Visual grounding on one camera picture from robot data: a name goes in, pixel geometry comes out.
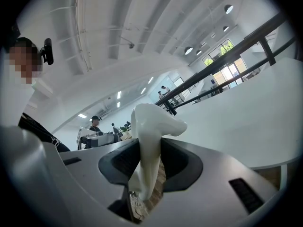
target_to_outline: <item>black metal railing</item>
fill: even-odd
[[[264,23],[262,26],[257,28],[254,32],[252,32],[250,35],[245,37],[243,41],[238,43],[236,46],[234,46],[231,50],[229,50],[227,53],[225,53],[223,56],[219,57],[217,60],[215,60],[212,64],[207,66],[205,69],[200,71],[199,73],[193,75],[188,80],[186,80],[182,85],[176,87],[174,90],[172,90],[169,94],[167,94],[165,97],[160,99],[155,104],[160,105],[166,105],[168,108],[167,111],[170,111],[172,114],[176,115],[176,108],[181,107],[183,105],[186,105],[190,102],[193,102],[201,97],[204,97],[214,91],[217,91],[224,86],[234,82],[237,79],[242,78],[243,76],[247,75],[248,73],[254,71],[255,69],[259,68],[260,66],[264,65],[265,63],[269,62],[270,65],[273,65],[276,60],[275,56],[280,54],[282,51],[284,51],[286,48],[288,48],[292,43],[295,42],[295,38],[290,39],[287,43],[285,43],[283,46],[281,46],[279,49],[277,49],[275,52],[272,52],[270,47],[268,46],[268,43],[265,39],[265,36],[267,36],[269,33],[271,33],[273,30],[278,28],[282,23],[286,21],[286,18],[281,14],[277,14],[276,16],[272,17],[268,22]],[[235,60],[237,60],[240,57],[240,54],[242,54],[244,51],[255,45],[257,42],[260,42],[262,45],[264,52],[266,54],[266,58],[257,64],[253,65],[252,67],[248,68],[244,72],[240,73],[239,75],[233,77],[232,79],[222,83],[221,85],[212,88],[208,90],[207,92],[204,92],[190,100],[187,100],[177,106],[172,106],[170,103],[168,103],[168,100],[172,99],[176,95],[182,93],[189,87],[193,86],[194,84],[198,83],[202,79],[206,78],[213,72],[220,69],[222,66],[228,63],[232,63]]]

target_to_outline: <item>black cap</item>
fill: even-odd
[[[95,116],[92,116],[92,118],[91,118],[92,121],[93,121],[93,120],[96,120],[96,119],[100,121],[99,117],[96,116],[96,115],[95,115]]]

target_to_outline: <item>tree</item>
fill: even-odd
[[[221,50],[221,55],[224,55],[226,52],[228,52],[229,50],[231,50],[233,48],[233,45],[230,41],[228,41],[228,44],[227,45],[224,45],[224,48],[221,47],[220,50]]]
[[[204,64],[205,64],[206,66],[209,66],[211,63],[213,63],[213,60],[212,60],[212,59],[209,59],[209,58],[207,58],[207,59],[204,61]]]

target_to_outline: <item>handrail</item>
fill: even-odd
[[[261,25],[257,28],[254,32],[252,32],[249,36],[247,36],[244,40],[234,46],[231,50],[225,53],[223,56],[219,57],[215,60],[212,64],[204,68],[199,73],[193,75],[180,86],[176,87],[172,90],[169,94],[164,96],[155,104],[160,106],[164,102],[168,101],[169,99],[173,98],[177,94],[180,94],[187,88],[191,87],[195,83],[201,81],[202,79],[206,78],[208,75],[212,74],[213,71],[218,70],[220,67],[225,65],[226,63],[233,61],[234,57],[239,56],[244,51],[252,47],[256,42],[258,42],[262,37],[265,37],[274,29],[279,27],[282,23],[286,21],[286,18],[282,13],[279,13],[272,17],[269,21]]]
[[[284,51],[285,49],[287,49],[287,48],[288,48],[292,43],[294,43],[294,42],[295,42],[295,37],[291,38],[289,41],[287,41],[287,42],[286,42],[284,45],[282,45],[280,48],[278,48],[277,50],[275,50],[275,51],[273,52],[273,56],[275,57],[275,56],[279,55],[282,51]],[[247,70],[241,72],[239,75],[233,77],[232,79],[229,79],[228,81],[226,81],[226,82],[224,82],[224,83],[222,83],[222,84],[216,86],[215,88],[212,88],[212,89],[210,89],[210,90],[208,90],[208,91],[206,91],[206,92],[204,92],[204,93],[202,93],[202,94],[200,94],[200,95],[198,95],[198,96],[196,96],[196,97],[193,97],[193,98],[191,98],[191,99],[189,99],[189,100],[187,100],[187,101],[185,101],[185,102],[183,102],[183,103],[181,103],[181,104],[179,104],[179,105],[173,107],[173,109],[176,109],[176,108],[179,108],[179,107],[181,107],[181,106],[183,106],[183,105],[189,104],[189,103],[191,103],[191,102],[193,102],[193,101],[195,101],[195,100],[197,100],[197,99],[199,99],[199,98],[202,98],[202,97],[204,97],[204,96],[206,96],[206,95],[208,95],[208,94],[210,94],[210,93],[212,93],[212,92],[214,92],[214,91],[217,91],[217,90],[223,88],[224,86],[226,86],[226,85],[228,85],[228,84],[230,84],[230,83],[232,83],[232,82],[234,82],[234,81],[240,79],[241,77],[247,75],[248,73],[254,71],[255,69],[257,69],[257,68],[259,68],[260,66],[264,65],[264,64],[265,64],[266,62],[268,62],[268,61],[269,61],[268,58],[265,58],[265,59],[259,61],[258,63],[256,63],[255,65],[249,67]]]

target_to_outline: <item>black wire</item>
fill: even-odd
[[[140,215],[139,219],[143,216],[141,214],[138,214],[137,210],[136,210],[136,204],[138,206],[138,203],[137,203],[137,199],[136,199],[136,202],[134,203],[134,211],[136,212],[137,215]]]

